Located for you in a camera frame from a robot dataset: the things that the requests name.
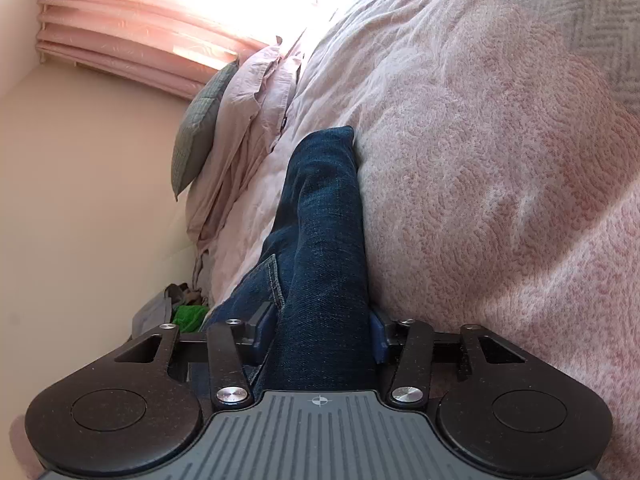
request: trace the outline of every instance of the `crosshair symbol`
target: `crosshair symbol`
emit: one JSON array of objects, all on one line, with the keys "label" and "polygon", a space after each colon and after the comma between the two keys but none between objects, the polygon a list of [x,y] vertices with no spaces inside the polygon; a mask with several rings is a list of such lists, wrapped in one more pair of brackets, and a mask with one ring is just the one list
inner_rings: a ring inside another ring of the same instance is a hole
[{"label": "crosshair symbol", "polygon": [[311,399],[309,402],[314,403],[316,406],[324,406],[326,403],[331,401],[326,397],[323,397],[322,395],[318,395],[317,397]]}]

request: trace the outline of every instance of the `pillow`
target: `pillow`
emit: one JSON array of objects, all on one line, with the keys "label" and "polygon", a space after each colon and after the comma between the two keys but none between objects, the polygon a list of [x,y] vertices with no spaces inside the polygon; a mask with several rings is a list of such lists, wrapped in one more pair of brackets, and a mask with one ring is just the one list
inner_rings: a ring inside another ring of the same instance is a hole
[{"label": "pillow", "polygon": [[213,146],[220,101],[231,78],[238,71],[238,66],[236,60],[217,72],[198,92],[184,113],[175,136],[174,156],[171,160],[171,186],[176,198],[198,176],[207,160]]},{"label": "pillow", "polygon": [[237,197],[246,173],[249,153],[245,137],[260,112],[267,80],[280,62],[280,49],[268,46],[245,61],[220,103],[216,121],[216,147],[189,190],[186,204],[187,234],[198,254],[215,238],[225,220],[227,203]]},{"label": "pillow", "polygon": [[300,56],[290,56],[281,61],[266,82],[264,90],[258,94],[260,111],[251,123],[250,135],[261,141],[260,144],[264,146],[264,156],[271,153],[280,138],[287,108],[296,92],[301,62]]}]

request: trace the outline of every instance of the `blue plastic part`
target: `blue plastic part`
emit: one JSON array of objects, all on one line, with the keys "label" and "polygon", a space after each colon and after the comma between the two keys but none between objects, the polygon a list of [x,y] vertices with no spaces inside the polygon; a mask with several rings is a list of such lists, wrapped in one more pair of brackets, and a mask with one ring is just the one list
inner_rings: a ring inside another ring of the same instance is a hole
[{"label": "blue plastic part", "polygon": [[371,327],[373,359],[376,364],[386,363],[389,360],[389,345],[386,341],[385,326],[373,311],[369,313],[369,325]]}]

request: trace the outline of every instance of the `pink roller blind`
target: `pink roller blind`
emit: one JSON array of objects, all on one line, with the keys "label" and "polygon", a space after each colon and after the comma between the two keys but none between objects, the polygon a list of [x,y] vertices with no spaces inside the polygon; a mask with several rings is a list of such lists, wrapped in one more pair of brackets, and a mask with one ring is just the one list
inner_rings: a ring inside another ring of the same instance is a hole
[{"label": "pink roller blind", "polygon": [[238,55],[273,43],[279,32],[241,0],[38,2],[39,51],[184,98],[193,98]]}]

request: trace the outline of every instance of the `wall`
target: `wall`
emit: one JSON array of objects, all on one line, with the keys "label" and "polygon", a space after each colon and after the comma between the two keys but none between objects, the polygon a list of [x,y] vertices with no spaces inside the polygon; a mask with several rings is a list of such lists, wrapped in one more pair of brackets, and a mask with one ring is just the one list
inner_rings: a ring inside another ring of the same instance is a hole
[{"label": "wall", "polygon": [[0,97],[38,65],[38,0],[0,0]]},{"label": "wall", "polygon": [[43,388],[123,343],[194,261],[170,187],[187,103],[47,63],[0,98],[0,477],[8,425]]}]

